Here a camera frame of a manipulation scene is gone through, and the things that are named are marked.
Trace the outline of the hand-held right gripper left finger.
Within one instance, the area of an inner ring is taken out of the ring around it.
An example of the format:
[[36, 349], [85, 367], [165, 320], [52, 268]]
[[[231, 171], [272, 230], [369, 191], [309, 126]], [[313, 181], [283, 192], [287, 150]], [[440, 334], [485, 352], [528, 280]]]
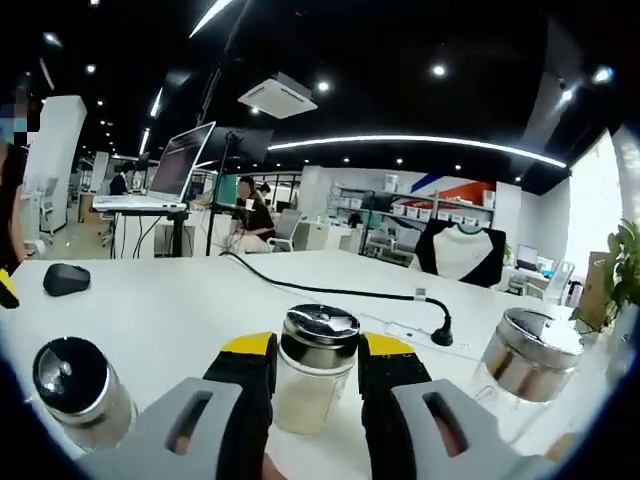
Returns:
[[92, 479], [259, 479], [273, 421], [278, 342], [262, 332], [227, 342], [201, 378], [142, 411], [115, 447], [84, 457]]

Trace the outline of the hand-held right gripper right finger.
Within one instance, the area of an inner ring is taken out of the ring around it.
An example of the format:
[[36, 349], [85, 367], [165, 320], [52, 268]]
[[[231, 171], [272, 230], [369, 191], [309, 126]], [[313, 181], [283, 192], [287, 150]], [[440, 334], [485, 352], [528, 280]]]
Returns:
[[375, 479], [545, 479], [551, 464], [521, 455], [497, 418], [448, 380], [434, 380], [414, 349], [365, 332], [358, 347], [361, 421]]

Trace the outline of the person's right hand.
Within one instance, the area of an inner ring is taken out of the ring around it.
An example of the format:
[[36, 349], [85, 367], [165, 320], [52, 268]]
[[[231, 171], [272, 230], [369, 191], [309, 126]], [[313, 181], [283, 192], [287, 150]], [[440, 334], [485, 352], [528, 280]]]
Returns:
[[286, 476], [277, 468], [268, 453], [264, 453], [262, 467], [262, 480], [286, 480]]

